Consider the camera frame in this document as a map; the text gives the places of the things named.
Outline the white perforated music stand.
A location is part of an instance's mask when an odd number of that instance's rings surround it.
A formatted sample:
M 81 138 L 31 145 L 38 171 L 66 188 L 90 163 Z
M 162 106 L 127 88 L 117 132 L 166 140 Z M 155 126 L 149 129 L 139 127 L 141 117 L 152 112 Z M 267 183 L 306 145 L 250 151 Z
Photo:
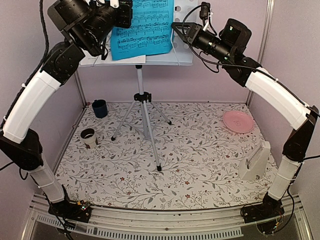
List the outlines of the white perforated music stand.
M 135 66 L 99 64 L 79 69 L 86 98 L 90 101 L 106 100 L 111 110 L 109 117 L 96 122 L 99 146 L 83 153 L 84 166 L 97 166 L 106 170 L 139 167 L 141 164 L 155 167 L 156 161 L 166 166 L 176 165 L 190 156 L 188 136 L 180 133 L 182 124 L 175 120 L 172 112 L 168 113 L 168 118 L 173 123 L 166 123 L 156 107 L 166 113 L 167 107 L 173 104 L 204 101 L 207 94 L 198 79 L 199 65 L 149 63 L 142 67 L 141 74 L 144 89 L 152 94 L 152 102 L 147 108 L 150 111 L 154 141 L 146 139 L 142 134 L 141 105 L 134 107 L 117 139 L 111 139 L 138 90 Z

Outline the white sheet music page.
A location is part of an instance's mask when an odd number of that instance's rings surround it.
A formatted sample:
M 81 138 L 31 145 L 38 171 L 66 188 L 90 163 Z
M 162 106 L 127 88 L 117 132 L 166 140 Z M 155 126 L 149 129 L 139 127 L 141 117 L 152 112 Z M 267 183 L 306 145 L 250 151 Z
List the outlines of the white sheet music page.
M 95 67 L 95 66 L 116 66 L 116 65 L 138 65 L 146 63 L 146 55 L 140 55 L 121 60 L 113 60 L 110 46 L 111 33 L 106 37 L 105 47 L 108 50 L 108 55 L 105 60 L 101 56 L 93 57 L 87 51 L 84 51 L 85 57 L 81 60 L 80 67 Z

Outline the blue sheet music page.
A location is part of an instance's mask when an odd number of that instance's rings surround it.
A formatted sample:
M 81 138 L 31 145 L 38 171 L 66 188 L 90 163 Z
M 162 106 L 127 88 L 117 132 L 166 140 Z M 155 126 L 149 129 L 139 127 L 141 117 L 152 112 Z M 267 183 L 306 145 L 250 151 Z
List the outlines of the blue sheet music page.
M 134 0 L 130 28 L 114 27 L 111 32 L 112 59 L 169 53 L 173 17 L 173 0 Z

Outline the white metronome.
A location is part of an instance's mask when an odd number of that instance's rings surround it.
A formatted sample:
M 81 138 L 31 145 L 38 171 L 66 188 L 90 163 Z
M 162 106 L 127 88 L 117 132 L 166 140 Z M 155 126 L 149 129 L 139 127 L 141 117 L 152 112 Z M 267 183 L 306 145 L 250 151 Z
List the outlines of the white metronome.
M 259 180 L 265 170 L 271 153 L 271 145 L 268 141 L 261 141 L 249 155 L 245 156 L 239 163 L 238 175 L 241 180 Z

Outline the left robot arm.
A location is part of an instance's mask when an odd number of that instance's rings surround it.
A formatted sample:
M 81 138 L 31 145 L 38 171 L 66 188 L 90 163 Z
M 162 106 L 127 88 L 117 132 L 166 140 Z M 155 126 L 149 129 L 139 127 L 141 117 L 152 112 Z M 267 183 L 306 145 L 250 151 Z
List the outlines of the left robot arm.
M 39 136 L 30 126 L 47 100 L 75 73 L 86 53 L 104 55 L 104 41 L 111 30 L 131 26 L 132 8 L 130 0 L 58 0 L 51 5 L 47 14 L 64 40 L 45 49 L 0 127 L 3 153 L 34 178 L 63 217 L 74 213 L 74 205 L 43 159 Z

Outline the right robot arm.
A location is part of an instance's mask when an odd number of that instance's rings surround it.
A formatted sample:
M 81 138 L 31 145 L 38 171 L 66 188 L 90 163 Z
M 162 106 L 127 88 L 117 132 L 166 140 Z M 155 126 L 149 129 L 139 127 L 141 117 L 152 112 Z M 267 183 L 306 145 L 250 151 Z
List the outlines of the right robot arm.
M 218 65 L 236 83 L 262 97 L 292 127 L 283 146 L 277 175 L 263 198 L 264 203 L 258 208 L 262 218 L 269 218 L 278 210 L 278 202 L 305 160 L 319 116 L 318 109 L 300 100 L 257 61 L 244 55 L 252 32 L 238 20 L 228 19 L 218 36 L 195 22 L 173 22 L 171 27 L 192 51 L 199 49 L 217 59 Z

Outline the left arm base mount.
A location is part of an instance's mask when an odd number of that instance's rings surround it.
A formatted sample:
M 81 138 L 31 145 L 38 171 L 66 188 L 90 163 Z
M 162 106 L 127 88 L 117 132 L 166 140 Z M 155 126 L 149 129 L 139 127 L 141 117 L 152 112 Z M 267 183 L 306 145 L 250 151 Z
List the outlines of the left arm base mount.
M 88 223 L 91 218 L 92 208 L 90 203 L 83 200 L 80 203 L 63 200 L 57 203 L 50 203 L 48 213 L 68 220 Z

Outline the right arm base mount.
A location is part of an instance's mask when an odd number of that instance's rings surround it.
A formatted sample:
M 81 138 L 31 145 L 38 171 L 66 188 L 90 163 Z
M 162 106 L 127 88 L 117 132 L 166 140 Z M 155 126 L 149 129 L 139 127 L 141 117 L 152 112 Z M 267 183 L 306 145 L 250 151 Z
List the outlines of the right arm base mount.
M 245 223 L 261 221 L 256 224 L 256 227 L 263 235 L 273 235 L 278 230 L 284 213 L 282 204 L 275 207 L 263 203 L 246 204 L 240 210 L 240 215 Z

